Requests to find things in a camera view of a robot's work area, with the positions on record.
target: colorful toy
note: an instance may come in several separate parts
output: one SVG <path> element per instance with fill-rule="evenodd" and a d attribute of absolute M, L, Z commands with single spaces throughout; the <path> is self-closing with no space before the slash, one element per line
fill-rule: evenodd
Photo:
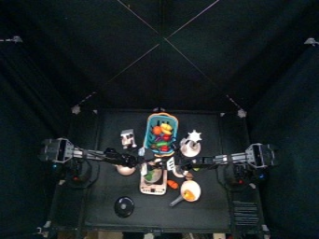
<path fill-rule="evenodd" d="M 171 134 L 172 134 L 174 128 L 172 128 L 172 126 L 171 126 L 170 124 L 163 123 L 163 124 L 160 125 L 160 129 L 162 129 L 162 132 L 163 132 L 164 134 L 167 134 L 167 135 L 171 135 Z"/>
<path fill-rule="evenodd" d="M 171 145 L 178 137 L 178 128 L 179 121 L 170 114 L 159 113 L 148 117 L 143 146 L 152 149 L 156 157 L 175 153 Z"/>
<path fill-rule="evenodd" d="M 179 188 L 179 183 L 174 180 L 167 180 L 167 185 L 176 190 Z"/>
<path fill-rule="evenodd" d="M 154 130 L 152 130 L 152 133 L 154 133 L 154 135 L 160 135 L 162 134 L 162 128 L 159 126 L 155 126 Z"/>

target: toy fruit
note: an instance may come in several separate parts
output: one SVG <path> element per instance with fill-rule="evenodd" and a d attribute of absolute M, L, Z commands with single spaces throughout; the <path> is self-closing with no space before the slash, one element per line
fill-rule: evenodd
<path fill-rule="evenodd" d="M 162 147 L 160 147 L 160 151 L 167 152 L 168 150 L 170 150 L 170 147 L 168 147 L 168 146 L 162 146 Z"/>
<path fill-rule="evenodd" d="M 159 126 L 155 126 L 152 132 L 154 132 L 154 135 L 160 135 L 162 134 L 162 128 Z"/>
<path fill-rule="evenodd" d="M 174 180 L 167 180 L 167 185 L 176 190 L 179 188 L 179 183 Z"/>
<path fill-rule="evenodd" d="M 171 135 L 166 134 L 166 135 L 162 137 L 162 139 L 163 139 L 164 141 L 170 141 L 170 140 L 171 140 Z"/>
<path fill-rule="evenodd" d="M 172 128 L 172 126 L 171 126 L 170 124 L 163 123 L 163 124 L 160 125 L 160 130 L 162 130 L 162 132 L 163 132 L 164 134 L 171 135 L 171 134 L 172 134 L 171 131 L 174 130 L 174 128 Z"/>
<path fill-rule="evenodd" d="M 183 192 L 183 194 L 184 194 L 184 199 L 186 200 L 190 200 L 190 201 L 194 201 L 195 200 L 195 194 L 190 191 L 190 190 L 186 190 L 184 192 Z"/>

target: blue tray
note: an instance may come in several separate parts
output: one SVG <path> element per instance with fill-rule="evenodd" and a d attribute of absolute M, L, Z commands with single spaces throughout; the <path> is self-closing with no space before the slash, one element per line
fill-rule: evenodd
<path fill-rule="evenodd" d="M 170 124 L 172 127 L 172 135 L 171 135 L 171 140 L 168 143 L 172 144 L 176 141 L 179 120 L 176 119 L 176 117 L 171 116 L 167 113 L 152 114 L 147 120 L 147 129 L 145 129 L 144 144 L 143 144 L 145 148 L 151 148 L 151 145 L 155 143 L 158 138 L 158 136 L 154 135 L 154 132 L 152 132 L 154 127 L 160 126 L 163 123 Z M 172 148 L 168 151 L 160 151 L 159 149 L 152 148 L 152 151 L 155 152 L 156 157 L 171 156 L 175 153 Z"/>

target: round object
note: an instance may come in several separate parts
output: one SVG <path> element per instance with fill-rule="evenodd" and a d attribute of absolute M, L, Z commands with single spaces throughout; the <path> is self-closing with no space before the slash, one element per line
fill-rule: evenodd
<path fill-rule="evenodd" d="M 131 176 L 135 173 L 136 168 L 128 168 L 124 167 L 121 165 L 116 165 L 117 168 L 117 172 L 123 175 L 123 176 Z"/>
<path fill-rule="evenodd" d="M 128 197 L 121 197 L 115 202 L 115 213 L 120 218 L 131 216 L 135 210 L 135 202 Z"/>
<path fill-rule="evenodd" d="M 194 197 L 192 198 L 187 198 L 186 194 L 192 193 Z M 188 202 L 194 202 L 198 200 L 199 196 L 200 196 L 200 186 L 196 183 L 196 181 L 194 180 L 188 180 L 184 181 L 180 187 L 180 195 L 183 197 L 183 199 Z"/>
<path fill-rule="evenodd" d="M 152 132 L 154 132 L 154 135 L 160 135 L 162 134 L 162 128 L 159 126 L 155 126 Z"/>
<path fill-rule="evenodd" d="M 180 196 L 174 202 L 170 203 L 170 206 L 175 206 L 183 200 L 194 202 L 200 196 L 200 186 L 194 180 L 184 181 L 180 187 Z"/>
<path fill-rule="evenodd" d="M 163 141 L 170 141 L 171 140 L 171 135 L 166 134 L 163 137 L 162 137 Z"/>

